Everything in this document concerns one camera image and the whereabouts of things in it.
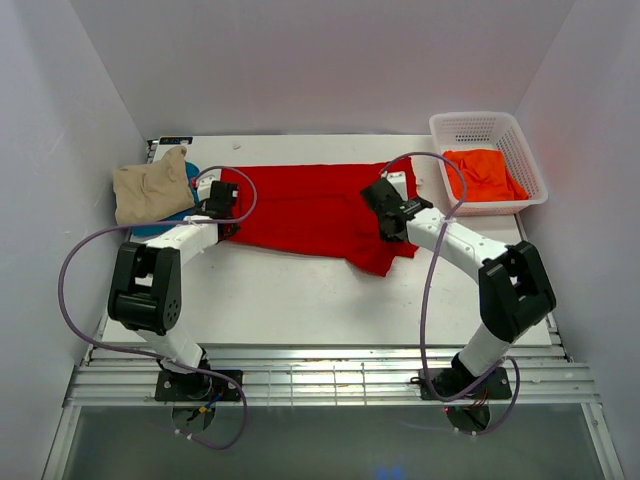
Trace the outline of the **red t shirt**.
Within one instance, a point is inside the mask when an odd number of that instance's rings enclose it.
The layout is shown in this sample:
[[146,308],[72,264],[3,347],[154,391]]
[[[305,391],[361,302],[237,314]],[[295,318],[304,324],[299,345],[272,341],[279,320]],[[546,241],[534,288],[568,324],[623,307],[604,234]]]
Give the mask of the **red t shirt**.
[[221,179],[239,186],[236,215],[258,199],[231,240],[286,253],[343,258],[384,277],[395,258],[412,259],[418,248],[383,241],[376,215],[361,196],[362,189],[380,178],[383,167],[374,163],[225,169]]

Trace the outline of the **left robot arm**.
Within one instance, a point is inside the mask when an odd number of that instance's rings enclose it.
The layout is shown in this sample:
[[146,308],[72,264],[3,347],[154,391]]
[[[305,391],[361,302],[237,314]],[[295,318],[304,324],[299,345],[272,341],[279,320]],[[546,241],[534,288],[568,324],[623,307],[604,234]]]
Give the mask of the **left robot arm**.
[[192,398],[204,396],[212,379],[194,371],[208,367],[206,354],[179,320],[182,267],[237,231],[235,224],[203,221],[230,219],[239,187],[206,180],[198,194],[201,201],[185,224],[119,247],[107,306],[112,320],[135,332],[161,356],[158,363],[168,374],[169,383]]

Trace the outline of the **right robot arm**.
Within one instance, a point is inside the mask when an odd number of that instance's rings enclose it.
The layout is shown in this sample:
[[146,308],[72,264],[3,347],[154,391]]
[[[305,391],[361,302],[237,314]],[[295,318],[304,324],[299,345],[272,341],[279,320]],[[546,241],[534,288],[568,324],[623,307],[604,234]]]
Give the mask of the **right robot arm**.
[[433,263],[444,258],[477,284],[480,326],[451,366],[434,377],[426,360],[429,286],[423,292],[419,333],[425,386],[431,396],[453,401],[471,394],[501,365],[511,346],[556,308],[537,248],[528,241],[509,245],[485,237],[427,200],[403,198],[386,178],[364,188],[361,196],[376,215],[384,241],[427,249]]

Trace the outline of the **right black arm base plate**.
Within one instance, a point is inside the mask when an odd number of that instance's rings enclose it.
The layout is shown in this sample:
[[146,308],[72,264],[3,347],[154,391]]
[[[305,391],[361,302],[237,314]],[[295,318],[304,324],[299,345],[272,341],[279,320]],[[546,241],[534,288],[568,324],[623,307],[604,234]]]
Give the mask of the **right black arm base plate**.
[[[465,388],[453,368],[430,369],[429,376],[435,391],[442,397],[452,397]],[[422,400],[434,399],[428,389],[423,370],[412,377],[409,383],[419,387]],[[507,372],[503,367],[498,367],[482,383],[462,396],[462,399],[468,400],[508,400],[511,398],[512,389]]]

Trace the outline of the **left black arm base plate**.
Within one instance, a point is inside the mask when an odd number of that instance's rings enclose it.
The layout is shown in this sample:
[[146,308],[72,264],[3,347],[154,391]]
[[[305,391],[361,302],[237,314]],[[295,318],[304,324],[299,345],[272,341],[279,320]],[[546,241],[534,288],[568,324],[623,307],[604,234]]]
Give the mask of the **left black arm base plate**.
[[179,374],[161,370],[157,377],[154,400],[158,402],[239,401],[238,389],[228,380],[198,373]]

